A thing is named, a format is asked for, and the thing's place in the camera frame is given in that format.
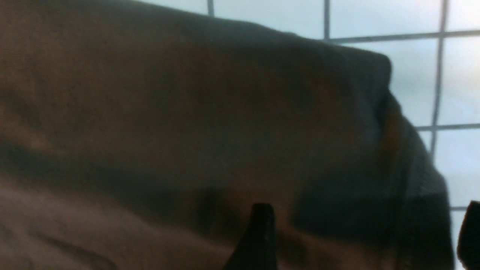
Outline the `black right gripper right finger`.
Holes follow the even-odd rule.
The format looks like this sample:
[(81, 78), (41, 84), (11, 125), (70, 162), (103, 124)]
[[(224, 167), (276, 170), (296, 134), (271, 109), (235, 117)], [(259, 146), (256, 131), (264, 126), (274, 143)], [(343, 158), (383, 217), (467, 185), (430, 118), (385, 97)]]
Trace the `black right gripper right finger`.
[(466, 209), (457, 241), (457, 258), (465, 270), (480, 269), (480, 202)]

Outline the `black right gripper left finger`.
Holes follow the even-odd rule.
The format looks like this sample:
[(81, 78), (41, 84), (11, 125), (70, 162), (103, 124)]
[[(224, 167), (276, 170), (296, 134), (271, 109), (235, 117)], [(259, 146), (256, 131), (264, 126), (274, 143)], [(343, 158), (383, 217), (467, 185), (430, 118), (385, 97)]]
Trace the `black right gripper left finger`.
[(223, 270), (278, 270), (276, 236), (273, 207), (253, 204), (247, 228)]

